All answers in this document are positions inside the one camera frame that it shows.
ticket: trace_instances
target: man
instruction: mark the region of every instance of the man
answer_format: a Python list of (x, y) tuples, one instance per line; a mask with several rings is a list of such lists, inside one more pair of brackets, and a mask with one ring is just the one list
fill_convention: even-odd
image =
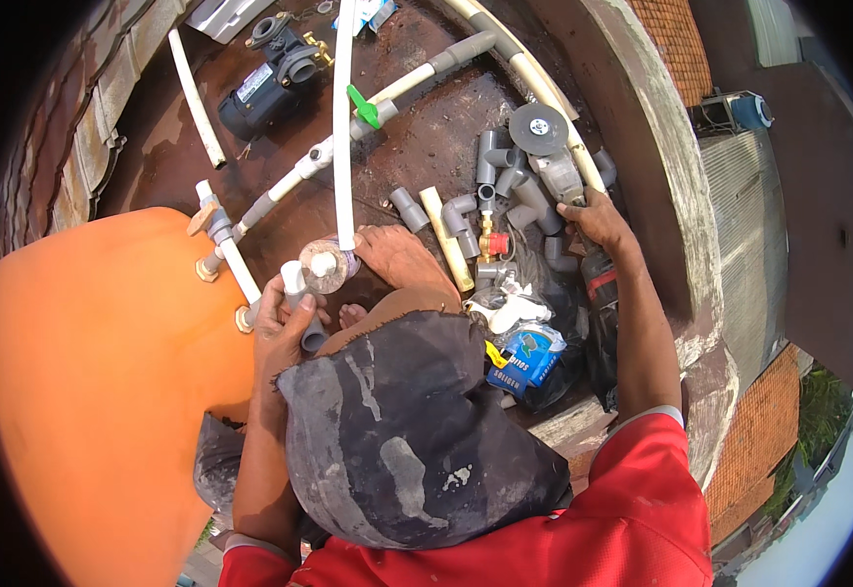
[[(317, 310), (315, 299), (306, 296), (286, 316), (279, 310), (278, 278), (264, 293), (255, 391), (234, 496), (236, 534), (225, 550), (222, 586), (711, 583), (707, 511), (688, 471), (671, 329), (631, 229), (605, 194), (588, 191), (587, 199), (586, 208), (558, 205), (558, 211), (601, 244), (616, 267), (622, 422), (593, 458), (589, 487), (566, 510), (547, 515), (565, 487), (562, 459), (531, 435), (503, 428), (495, 415), (499, 408), (483, 403), (480, 393), (457, 389), (435, 367), (443, 362), (436, 357), (447, 356), (436, 349), (456, 344), (456, 329), (449, 326), (461, 318), (456, 289), (409, 232), (363, 227), (356, 236), (357, 254), (397, 291), (367, 316), (360, 308), (343, 307), (344, 330), (327, 341), (319, 353), (324, 356), (297, 364), (300, 334)], [(439, 343), (431, 338), (431, 320), (449, 329)], [(406, 374), (413, 393), (397, 376), (398, 365), (405, 363), (392, 362), (395, 343), (378, 337), (398, 324), (403, 328), (390, 339), (400, 340), (397, 346), (409, 336), (422, 341), (423, 353), (434, 353), (421, 364), (419, 353), (404, 351), (416, 365)], [(475, 383), (467, 364), (473, 361), (473, 342), (481, 343), (453, 349), (467, 357), (457, 363), (466, 387)], [(368, 351), (369, 363), (364, 361)], [(423, 385), (430, 386), (428, 392), (418, 387)], [(449, 416), (430, 412), (422, 399), (426, 395), (429, 401), (452, 396), (450, 401), (465, 402), (467, 416), (459, 417), (456, 403), (443, 405)], [(384, 423), (395, 418), (395, 396), (411, 402), (407, 413), (425, 416), (411, 420), (416, 416), (401, 414), (400, 424), (408, 428), (384, 432)], [(424, 440), (418, 432), (424, 426), (441, 432)], [(371, 436), (377, 437), (373, 456), (363, 445)], [(499, 450), (489, 450), (491, 438)], [(458, 468), (463, 458), (470, 462)], [(538, 467), (540, 462), (546, 467)], [(438, 486), (444, 479), (445, 487)], [(530, 481), (518, 486), (522, 479)], [(479, 485), (482, 480), (486, 486)], [(450, 488), (465, 492), (462, 509), (477, 515), (445, 508), (448, 502), (459, 504)], [(516, 495), (508, 502), (514, 507), (503, 512), (510, 505), (495, 499), (507, 499), (509, 491)], [(300, 503), (334, 534), (302, 566), (296, 530)]]

